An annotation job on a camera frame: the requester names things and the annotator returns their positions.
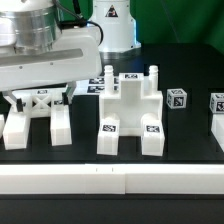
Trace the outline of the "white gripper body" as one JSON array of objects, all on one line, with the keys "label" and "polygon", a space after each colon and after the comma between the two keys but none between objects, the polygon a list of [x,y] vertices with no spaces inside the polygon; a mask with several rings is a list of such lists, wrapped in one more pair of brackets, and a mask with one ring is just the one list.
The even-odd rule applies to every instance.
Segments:
[{"label": "white gripper body", "polygon": [[97,27],[63,31],[53,48],[38,55],[0,54],[0,91],[96,78],[102,72]]}]

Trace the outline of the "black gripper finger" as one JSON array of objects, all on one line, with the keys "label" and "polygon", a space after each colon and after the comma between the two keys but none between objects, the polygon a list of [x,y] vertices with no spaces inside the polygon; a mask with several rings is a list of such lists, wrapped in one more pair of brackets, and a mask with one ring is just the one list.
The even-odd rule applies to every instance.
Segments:
[{"label": "black gripper finger", "polygon": [[11,91],[3,91],[3,97],[8,101],[15,112],[23,112],[24,104],[21,98],[17,98]]},{"label": "black gripper finger", "polygon": [[65,91],[62,93],[62,102],[64,105],[70,105],[72,103],[72,98],[74,91],[76,89],[76,82],[69,82],[66,86]]}]

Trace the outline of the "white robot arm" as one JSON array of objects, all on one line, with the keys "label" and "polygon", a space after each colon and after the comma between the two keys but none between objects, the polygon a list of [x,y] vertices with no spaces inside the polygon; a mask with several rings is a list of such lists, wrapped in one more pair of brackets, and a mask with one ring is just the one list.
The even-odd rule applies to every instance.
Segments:
[{"label": "white robot arm", "polygon": [[59,0],[0,0],[0,92],[16,111],[24,103],[15,90],[65,83],[69,104],[78,80],[101,73],[101,54],[140,47],[129,0],[94,0],[90,19],[72,2],[69,10]]}]

